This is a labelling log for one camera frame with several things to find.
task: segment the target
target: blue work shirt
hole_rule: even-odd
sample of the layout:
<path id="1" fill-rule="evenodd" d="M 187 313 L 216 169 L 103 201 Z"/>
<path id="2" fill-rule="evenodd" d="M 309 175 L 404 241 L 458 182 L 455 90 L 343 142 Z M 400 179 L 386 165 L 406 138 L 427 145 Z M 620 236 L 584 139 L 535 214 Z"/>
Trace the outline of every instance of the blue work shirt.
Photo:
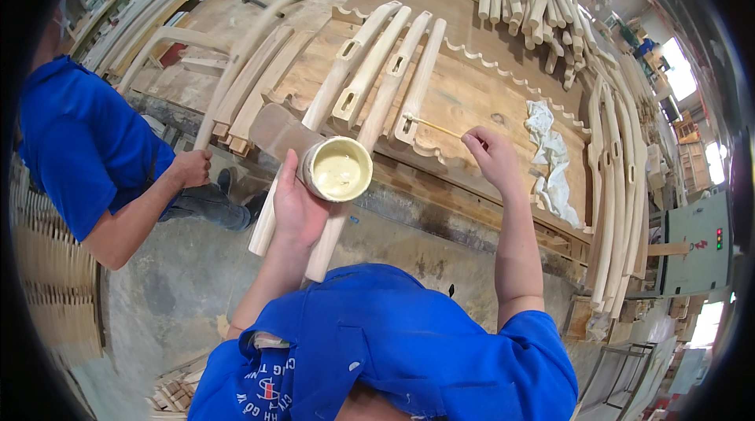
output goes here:
<path id="1" fill-rule="evenodd" d="M 256 349 L 255 331 L 289 346 Z M 238 340 L 213 350 L 189 420 L 334 419 L 356 380 L 425 419 L 567 420 L 577 403 L 546 313 L 518 313 L 488 334 L 406 272 L 360 264 L 273 300 Z"/>
<path id="2" fill-rule="evenodd" d="M 141 195 L 153 160 L 157 179 L 175 157 L 112 86 L 68 55 L 26 78 L 20 127 L 24 164 L 78 241 L 106 209 Z"/>

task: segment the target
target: jeans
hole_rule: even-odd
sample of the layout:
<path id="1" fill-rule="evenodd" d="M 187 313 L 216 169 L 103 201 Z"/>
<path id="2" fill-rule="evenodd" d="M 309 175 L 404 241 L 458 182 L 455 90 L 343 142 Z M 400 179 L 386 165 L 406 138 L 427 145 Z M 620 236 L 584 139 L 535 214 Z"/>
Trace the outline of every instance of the jeans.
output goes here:
<path id="1" fill-rule="evenodd" d="M 190 217 L 202 218 L 229 231 L 243 231 L 251 221 L 249 210 L 233 204 L 214 183 L 184 188 L 158 222 Z"/>

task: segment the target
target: concrete floor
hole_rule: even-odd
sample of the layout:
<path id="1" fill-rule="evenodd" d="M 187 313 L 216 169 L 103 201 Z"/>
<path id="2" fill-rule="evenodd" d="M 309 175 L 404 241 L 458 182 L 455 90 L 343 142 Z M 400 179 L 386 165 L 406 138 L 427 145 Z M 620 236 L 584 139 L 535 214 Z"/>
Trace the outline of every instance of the concrete floor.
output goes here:
<path id="1" fill-rule="evenodd" d="M 494 257 L 353 207 L 332 267 L 385 262 L 447 292 L 489 332 L 495 331 Z M 145 419 L 153 380 L 212 350 L 261 260 L 247 251 L 250 231 L 231 232 L 198 219 L 157 224 L 129 263 L 102 279 L 106 357 L 73 370 L 100 421 Z M 546 311 L 564 323 L 575 288 L 544 275 Z M 580 383 L 598 348 L 569 343 Z"/>

